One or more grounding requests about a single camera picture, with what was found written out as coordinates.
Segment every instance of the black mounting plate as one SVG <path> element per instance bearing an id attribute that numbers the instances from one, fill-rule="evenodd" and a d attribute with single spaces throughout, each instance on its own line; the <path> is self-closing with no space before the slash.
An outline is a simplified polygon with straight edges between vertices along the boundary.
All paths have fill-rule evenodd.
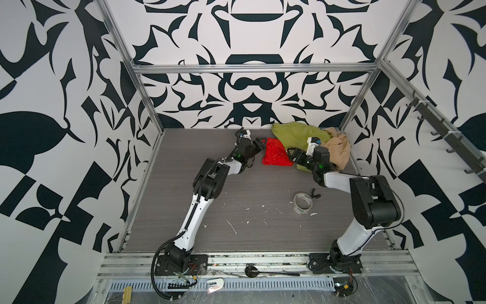
<path id="1" fill-rule="evenodd" d="M 334 274 L 336 273 L 334 270 L 330 268 L 329 265 L 329 260 L 328 260 L 329 253 L 310 253 L 309 254 L 309 260 L 315 261 L 316 265 L 311 264 L 311 269 L 312 268 L 320 268 L 323 265 L 326 265 L 322 269 L 317 269 L 317 270 L 312 270 L 314 274 L 321 274 L 321 273 L 330 273 Z M 343 269 L 345 271 L 349 272 L 349 268 L 353 271 L 353 273 L 361 273 L 361 259 L 358 258 L 354 261 L 349 261 L 342 263 L 341 265 L 336 265 L 336 268 Z"/>
<path id="2" fill-rule="evenodd" d="M 205 254 L 191 254 L 189 257 L 189 263 L 193 263 L 196 267 L 190 269 L 191 275 L 196 275 L 201 269 L 208 269 L 208 256 Z M 158 256 L 157 264 L 154 270 L 155 275 L 174 275 L 174 272 L 168 268 L 169 262 L 167 256 L 161 254 Z"/>

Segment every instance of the pile of cloth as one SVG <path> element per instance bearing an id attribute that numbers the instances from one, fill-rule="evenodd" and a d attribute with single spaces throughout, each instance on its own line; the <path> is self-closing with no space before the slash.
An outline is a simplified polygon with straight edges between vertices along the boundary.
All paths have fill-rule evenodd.
<path id="1" fill-rule="evenodd" d="M 343 170 L 349 161 L 351 144 L 347 140 L 346 134 L 338 132 L 334 127 L 319 129 L 312 125 L 291 122 L 273 124 L 272 132 L 278 140 L 268 139 L 272 141 L 267 142 L 263 164 L 291 166 L 292 162 L 288 160 L 285 150 L 290 147 L 307 150 L 309 137 L 318 137 L 321 140 L 320 145 L 329 150 L 330 161 L 336 165 L 338 170 Z M 298 165 L 297 168 L 308 171 L 303 166 Z"/>

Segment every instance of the olive green fabric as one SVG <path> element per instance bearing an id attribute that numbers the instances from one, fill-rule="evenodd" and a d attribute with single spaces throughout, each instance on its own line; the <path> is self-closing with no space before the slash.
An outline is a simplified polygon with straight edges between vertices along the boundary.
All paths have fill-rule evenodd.
<path id="1" fill-rule="evenodd" d="M 285 149 L 292 147 L 306 151 L 309 137 L 318 137 L 323 143 L 331 139 L 328 132 L 313 125 L 305 125 L 298 122 L 273 124 L 272 132 L 282 142 Z"/>

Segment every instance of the beige cloth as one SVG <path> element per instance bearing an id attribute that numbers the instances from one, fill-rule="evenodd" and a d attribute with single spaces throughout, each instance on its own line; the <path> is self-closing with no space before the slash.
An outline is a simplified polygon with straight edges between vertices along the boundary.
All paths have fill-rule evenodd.
<path id="1" fill-rule="evenodd" d="M 336 128 L 330 127 L 324 129 L 332 137 L 321 146 L 329 149 L 330 161 L 336 165 L 338 170 L 343 170 L 347 162 L 349 161 L 349 155 L 351 154 L 351 144 L 347 140 L 347 135 L 344 133 L 338 133 Z"/>

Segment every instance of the black and white wallpaper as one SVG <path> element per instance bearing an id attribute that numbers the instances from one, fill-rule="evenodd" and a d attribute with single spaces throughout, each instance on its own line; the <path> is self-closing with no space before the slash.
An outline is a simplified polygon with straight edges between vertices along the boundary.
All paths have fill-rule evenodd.
<path id="1" fill-rule="evenodd" d="M 427 99 L 485 151 L 486 3 L 424 0 L 390 56 Z M 405 204 L 394 228 L 425 282 L 456 304 L 485 301 L 486 185 L 381 73 L 346 129 L 365 175 Z"/>
<path id="2" fill-rule="evenodd" d="M 164 127 L 339 126 L 366 72 L 145 74 Z"/>
<path id="3" fill-rule="evenodd" d="M 134 62 L 162 65 L 373 62 L 406 0 L 108 3 Z"/>
<path id="4" fill-rule="evenodd" d="M 1 302 L 76 303 L 157 130 L 92 0 L 2 1 L 0 41 Z"/>

